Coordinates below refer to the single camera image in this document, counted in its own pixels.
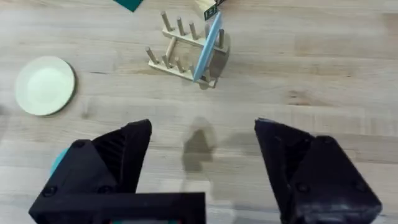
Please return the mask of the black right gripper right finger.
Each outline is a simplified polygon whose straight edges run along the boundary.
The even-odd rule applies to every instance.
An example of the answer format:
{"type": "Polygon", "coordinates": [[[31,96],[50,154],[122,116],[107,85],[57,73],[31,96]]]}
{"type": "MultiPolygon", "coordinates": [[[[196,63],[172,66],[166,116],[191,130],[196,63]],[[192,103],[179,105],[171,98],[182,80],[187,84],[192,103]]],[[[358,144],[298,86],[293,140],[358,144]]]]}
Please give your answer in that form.
{"type": "Polygon", "coordinates": [[[280,220],[286,224],[372,223],[382,202],[331,136],[265,118],[255,121],[280,220]]]}

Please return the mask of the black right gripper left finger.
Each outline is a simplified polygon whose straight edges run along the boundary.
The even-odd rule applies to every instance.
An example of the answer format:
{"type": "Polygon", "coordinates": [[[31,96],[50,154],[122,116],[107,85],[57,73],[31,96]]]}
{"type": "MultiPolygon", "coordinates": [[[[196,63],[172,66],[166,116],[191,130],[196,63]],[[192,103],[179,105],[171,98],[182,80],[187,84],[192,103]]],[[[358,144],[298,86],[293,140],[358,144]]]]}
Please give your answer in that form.
{"type": "Polygon", "coordinates": [[[56,158],[40,196],[136,193],[151,135],[152,124],[143,119],[74,141],[56,158]]]}

